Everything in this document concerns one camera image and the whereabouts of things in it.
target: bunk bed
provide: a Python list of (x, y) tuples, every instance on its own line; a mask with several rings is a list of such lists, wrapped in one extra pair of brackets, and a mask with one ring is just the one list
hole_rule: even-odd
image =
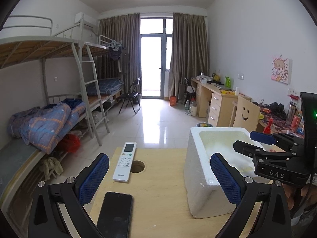
[[(122, 41), (117, 42), (104, 36), (98, 37), (98, 44), (86, 42), (83, 40), (84, 28), (89, 28), (93, 33), (95, 26), (85, 22), (84, 18), (69, 28), (66, 28), (54, 35), (52, 35), (53, 21), (50, 18), (28, 16), (28, 15), (15, 15), (10, 17), (31, 17), (39, 18), (50, 21), (50, 27), (36, 26), (36, 25), (15, 25), (7, 26), (6, 28), (20, 28), (20, 27), (34, 27), (34, 28), (47, 28), (50, 30), (49, 36), (15, 36), (0, 39), (0, 72), (1, 69), (11, 65), (40, 60), (42, 64), (43, 86), (47, 104), (61, 102), (65, 98), (81, 98), (85, 104), (85, 112), (80, 115), (77, 123), (83, 119), (87, 121), (86, 132), (90, 133), (90, 137), (96, 136), (99, 145), (102, 145), (98, 137), (97, 127), (104, 123), (109, 133), (107, 118), (103, 108), (103, 103), (110, 98), (117, 98), (120, 96), (123, 88), (119, 88), (109, 95), (101, 95), (99, 91), (96, 67), (94, 57), (105, 55), (109, 49), (117, 51), (122, 47)], [(73, 39), (73, 29), (80, 28), (80, 39)], [(70, 38), (65, 38), (66, 32), (71, 31)], [(80, 92), (71, 94), (55, 94), (49, 95), (46, 84), (46, 69), (45, 61), (51, 58), (66, 58), (74, 57), (80, 75)], [(92, 65), (94, 79), (92, 81), (84, 81), (83, 64), (90, 63)], [(96, 96), (88, 96), (86, 86), (96, 85)], [(100, 107), (102, 112), (102, 119), (95, 123), (92, 111)], [(21, 139), (13, 139), (2, 150), (0, 150), (0, 208), (4, 213), (10, 215), (8, 212), (11, 201), (20, 186), (27, 187), (29, 194), (32, 194), (35, 186), (43, 174), (35, 168), (36, 164), (44, 157), (45, 153), (41, 152), (33, 146), (27, 146)], [(60, 155), (59, 160), (65, 157), (66, 153)], [(21, 223), (14, 223), (16, 228), (27, 224), (29, 210), (31, 208), (31, 201), (26, 210), (26, 214)]]

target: bed ladder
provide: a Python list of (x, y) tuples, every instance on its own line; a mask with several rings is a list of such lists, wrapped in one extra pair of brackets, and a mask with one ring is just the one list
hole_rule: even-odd
[[(89, 56), (89, 61), (83, 61), (82, 60), (82, 49), (83, 49), (83, 44), (79, 44), (79, 50), (78, 50), (78, 54), (77, 54), (75, 44), (72, 43), (72, 50), (73, 50), (73, 53), (74, 53), (74, 57), (75, 57), (75, 60), (76, 60), (77, 66), (78, 66), (78, 71), (79, 71), (79, 76), (80, 76), (81, 96), (82, 96), (82, 98), (84, 100), (85, 107), (86, 107), (86, 117), (87, 117), (87, 121), (88, 121), (88, 129), (89, 129), (90, 137), (93, 138), (94, 134), (95, 134), (99, 146), (102, 146), (102, 142), (101, 142), (101, 140), (100, 140), (100, 138), (98, 136), (98, 133), (97, 133), (97, 127), (102, 122), (104, 122), (108, 133), (110, 133), (110, 130), (109, 130), (109, 126), (108, 126), (108, 123), (107, 123), (107, 118), (106, 118), (106, 115), (105, 115), (105, 111), (104, 111), (103, 105), (102, 105), (102, 100), (101, 100), (101, 95), (100, 95), (100, 90), (99, 90), (99, 85), (98, 85), (97, 71), (96, 71), (96, 65), (95, 65), (95, 62), (94, 62), (94, 58), (93, 58), (93, 56), (91, 54), (89, 45), (86, 45), (86, 50), (87, 50), (87, 53), (88, 53), (88, 56)], [(94, 79), (92, 81), (85, 82), (83, 71), (82, 71), (83, 63), (91, 63), (92, 64), (93, 73), (94, 73)], [(90, 107), (90, 104), (89, 104), (87, 90), (86, 90), (86, 85), (88, 85), (90, 83), (95, 83), (95, 85), (96, 85), (98, 100), (95, 101), (94, 103), (99, 103), (100, 104), (100, 109), (101, 109), (101, 113), (102, 113), (101, 120), (99, 122), (97, 122), (96, 124), (95, 124), (94, 119), (93, 119), (93, 114), (91, 112), (91, 107)]]

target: curtain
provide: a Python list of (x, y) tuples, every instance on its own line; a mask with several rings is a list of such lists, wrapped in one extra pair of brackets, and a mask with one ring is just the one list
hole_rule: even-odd
[(174, 13), (172, 60), (169, 74), (169, 97), (179, 92), (179, 84), (199, 72), (209, 74), (209, 56), (205, 18), (203, 16)]
[[(120, 60), (112, 60), (107, 55), (97, 58), (98, 78), (115, 78), (122, 74), (127, 92), (132, 82), (141, 77), (140, 14), (102, 19), (99, 34), (116, 41), (122, 40), (125, 50), (122, 50)], [(141, 93), (141, 82), (138, 88)]]

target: black chair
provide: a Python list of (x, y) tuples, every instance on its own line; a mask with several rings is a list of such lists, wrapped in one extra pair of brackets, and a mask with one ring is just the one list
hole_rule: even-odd
[[(193, 86), (191, 85), (191, 82), (190, 82), (187, 78), (185, 78), (185, 83), (186, 83), (186, 89), (185, 89), (186, 101), (187, 101), (187, 100), (190, 101), (192, 97), (193, 97), (194, 100), (196, 101), (196, 91), (194, 91), (194, 88), (193, 88)], [(188, 91), (187, 91), (187, 88), (188, 88), (189, 86), (192, 88), (193, 92), (188, 92)]]
[[(130, 86), (130, 88), (129, 88), (129, 90), (128, 90), (128, 93), (124, 93), (124, 94), (122, 94), (122, 95), (119, 97), (120, 99), (124, 99), (124, 101), (123, 101), (123, 103), (122, 103), (122, 105), (121, 105), (119, 114), (120, 114), (121, 109), (122, 109), (122, 107), (123, 107), (123, 105), (124, 105), (124, 102), (125, 102), (127, 99), (130, 101), (130, 103), (131, 103), (131, 105), (132, 105), (132, 108), (133, 108), (133, 111), (134, 111), (135, 113), (137, 113), (137, 112), (141, 109), (140, 100), (139, 100), (139, 98), (138, 98), (139, 93), (136, 92), (137, 86), (140, 85), (140, 79), (141, 79), (141, 78), (137, 78), (134, 82), (132, 82), (132, 84), (131, 84), (131, 86)], [(139, 107), (140, 107), (137, 111), (134, 110), (134, 106), (133, 106), (133, 103), (132, 103), (132, 100), (131, 100), (131, 99), (132, 99), (132, 100), (133, 100), (133, 99), (137, 99), (137, 101), (138, 101), (138, 103), (139, 103)]]

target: metal bolt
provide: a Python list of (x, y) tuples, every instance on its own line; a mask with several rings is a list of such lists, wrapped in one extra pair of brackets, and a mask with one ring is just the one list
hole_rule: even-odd
[(253, 182), (253, 179), (249, 176), (245, 177), (244, 179), (247, 183), (252, 183)]
[(282, 185), (282, 183), (281, 183), (280, 181), (278, 181), (278, 180), (274, 181), (274, 184), (275, 184), (276, 186), (281, 186), (281, 185)]
[(44, 181), (40, 181), (39, 182), (39, 187), (43, 187), (45, 185), (45, 182)]
[(67, 183), (73, 183), (74, 181), (75, 181), (74, 177), (68, 177), (66, 180)]

